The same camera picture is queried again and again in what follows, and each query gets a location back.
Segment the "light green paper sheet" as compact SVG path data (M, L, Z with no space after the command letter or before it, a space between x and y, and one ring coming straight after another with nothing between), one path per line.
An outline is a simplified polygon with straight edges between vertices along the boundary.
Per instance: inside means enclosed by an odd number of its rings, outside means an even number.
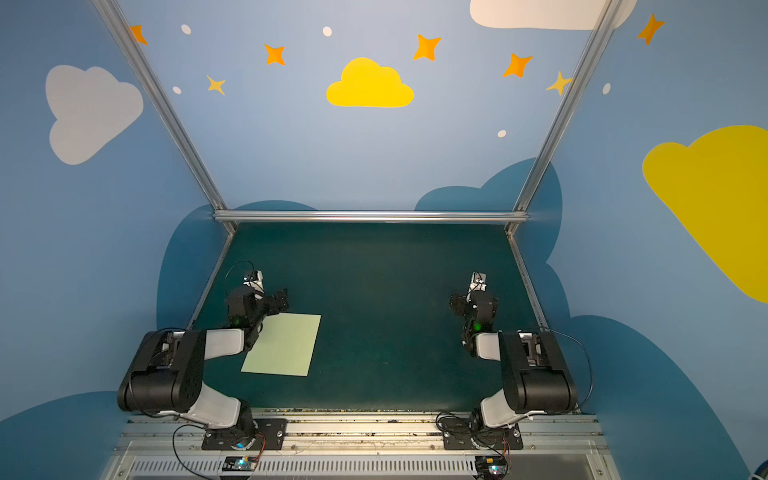
M267 316L247 353L243 373L306 377L312 361L320 315L280 313Z

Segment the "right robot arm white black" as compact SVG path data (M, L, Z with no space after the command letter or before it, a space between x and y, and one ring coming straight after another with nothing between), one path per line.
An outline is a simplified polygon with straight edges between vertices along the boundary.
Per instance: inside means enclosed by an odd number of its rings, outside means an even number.
M449 306L464 320L463 348L472 357L500 367L500 389L482 399L469 416L471 434L508 429L532 415L578 409L578 390L553 331L496 329L498 299L482 289L452 294Z

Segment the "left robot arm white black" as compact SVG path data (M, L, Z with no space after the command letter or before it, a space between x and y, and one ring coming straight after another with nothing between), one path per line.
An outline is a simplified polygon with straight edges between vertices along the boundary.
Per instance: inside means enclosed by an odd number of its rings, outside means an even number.
M147 333L120 384L120 410L148 417L173 416L203 428L205 450L272 448L247 401L225 395L204 382L208 360L250 351L266 317L288 310L288 294L272 295L254 282L234 289L226 299L224 328Z

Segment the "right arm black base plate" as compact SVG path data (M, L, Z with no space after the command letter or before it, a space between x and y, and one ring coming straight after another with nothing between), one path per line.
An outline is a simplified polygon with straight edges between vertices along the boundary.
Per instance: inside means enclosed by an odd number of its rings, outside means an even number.
M442 434L445 450L502 450L512 451L524 448L517 425L512 428L479 428L472 430L466 419L443 416L436 420L436 427Z

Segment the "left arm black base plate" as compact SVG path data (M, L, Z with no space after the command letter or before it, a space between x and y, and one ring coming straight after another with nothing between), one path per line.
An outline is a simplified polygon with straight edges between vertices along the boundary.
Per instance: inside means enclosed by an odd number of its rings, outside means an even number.
M235 425L227 429L209 429L204 435L204 451L281 450L285 439L285 418L257 418L250 426Z

